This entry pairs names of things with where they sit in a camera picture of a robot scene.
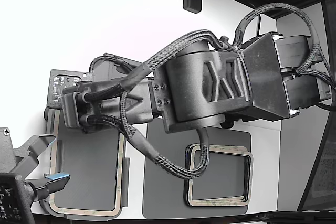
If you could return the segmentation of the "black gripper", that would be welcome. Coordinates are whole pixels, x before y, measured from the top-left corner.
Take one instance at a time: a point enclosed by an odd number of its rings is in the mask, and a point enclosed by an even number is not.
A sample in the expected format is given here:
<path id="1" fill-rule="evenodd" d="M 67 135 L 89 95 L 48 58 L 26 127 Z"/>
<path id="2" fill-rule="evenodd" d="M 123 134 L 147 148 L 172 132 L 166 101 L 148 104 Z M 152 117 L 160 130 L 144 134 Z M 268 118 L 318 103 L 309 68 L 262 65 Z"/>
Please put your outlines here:
<path id="1" fill-rule="evenodd" d="M 94 58 L 88 79 L 62 90 L 65 126 L 85 133 L 108 127 L 115 127 L 122 133 L 136 132 L 134 125 L 153 120 L 150 74 L 145 64 L 113 54 Z M 15 148 L 16 165 L 12 173 L 25 179 L 39 165 L 38 156 L 55 139 L 50 134 L 33 135 Z M 30 179 L 25 181 L 25 191 L 31 201 L 40 201 L 63 190 L 69 180 L 68 173 Z"/>

